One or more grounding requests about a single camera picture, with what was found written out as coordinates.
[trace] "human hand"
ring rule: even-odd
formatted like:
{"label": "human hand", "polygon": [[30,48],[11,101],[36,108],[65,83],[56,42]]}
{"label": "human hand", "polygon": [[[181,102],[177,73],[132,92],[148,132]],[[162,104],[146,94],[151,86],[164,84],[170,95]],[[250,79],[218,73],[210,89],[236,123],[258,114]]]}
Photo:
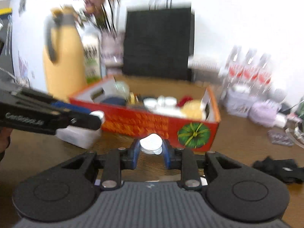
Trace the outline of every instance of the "human hand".
{"label": "human hand", "polygon": [[0,130],[0,153],[2,153],[8,147],[9,137],[12,131],[12,128],[2,128]]}

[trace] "black shopping bag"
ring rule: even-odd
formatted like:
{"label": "black shopping bag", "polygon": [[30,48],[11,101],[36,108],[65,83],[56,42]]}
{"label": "black shopping bag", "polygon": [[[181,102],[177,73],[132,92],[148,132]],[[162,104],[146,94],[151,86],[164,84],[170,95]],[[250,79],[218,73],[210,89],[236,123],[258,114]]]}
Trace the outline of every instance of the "black shopping bag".
{"label": "black shopping bag", "polygon": [[193,51],[191,7],[128,11],[124,74],[190,80]]}

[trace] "cardboard box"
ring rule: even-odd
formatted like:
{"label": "cardboard box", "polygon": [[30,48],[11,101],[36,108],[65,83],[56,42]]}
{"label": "cardboard box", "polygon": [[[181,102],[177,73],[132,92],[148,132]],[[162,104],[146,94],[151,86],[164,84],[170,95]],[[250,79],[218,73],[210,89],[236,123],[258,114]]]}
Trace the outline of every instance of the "cardboard box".
{"label": "cardboard box", "polygon": [[[156,115],[145,110],[129,109],[123,106],[93,103],[91,95],[102,88],[111,92],[116,81],[124,81],[133,93],[158,97],[172,96],[180,100],[183,96],[202,99],[210,97],[209,114],[206,121],[195,121]],[[208,151],[212,145],[220,122],[220,115],[215,96],[209,86],[189,83],[187,81],[164,80],[143,77],[110,76],[94,83],[70,97],[71,104],[83,106],[105,113],[102,130],[143,138],[156,133],[168,139],[173,147],[189,147],[193,151]]]}

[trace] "brown tabletop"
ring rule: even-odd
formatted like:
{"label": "brown tabletop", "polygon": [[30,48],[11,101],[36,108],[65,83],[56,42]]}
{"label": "brown tabletop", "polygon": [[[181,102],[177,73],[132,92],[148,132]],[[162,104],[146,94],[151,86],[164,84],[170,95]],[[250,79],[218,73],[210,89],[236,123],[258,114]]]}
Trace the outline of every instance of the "brown tabletop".
{"label": "brown tabletop", "polygon": [[[255,125],[244,118],[221,113],[219,126],[212,150],[218,151],[251,165],[270,155],[274,159],[295,159],[304,166],[304,149],[273,145],[268,141],[267,128]],[[132,138],[103,133],[92,150],[99,154],[111,148],[128,147]],[[22,180],[57,165],[84,152],[84,149],[60,141],[54,136],[14,131],[12,143],[0,163],[0,227],[9,228],[19,217],[11,201],[14,187]],[[177,170],[165,170],[162,157],[141,155],[135,171],[122,173],[124,180],[157,180],[160,176],[175,175]],[[304,227],[304,187],[300,184],[288,186],[290,203],[283,220],[294,228]]]}

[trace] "yellow jug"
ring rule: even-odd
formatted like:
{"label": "yellow jug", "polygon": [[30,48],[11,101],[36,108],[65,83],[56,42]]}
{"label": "yellow jug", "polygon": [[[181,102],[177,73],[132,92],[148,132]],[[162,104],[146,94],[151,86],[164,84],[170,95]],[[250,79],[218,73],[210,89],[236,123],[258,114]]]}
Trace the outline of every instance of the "yellow jug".
{"label": "yellow jug", "polygon": [[46,24],[43,52],[48,92],[68,102],[68,96],[86,86],[84,49],[75,26],[74,9],[52,9]]}

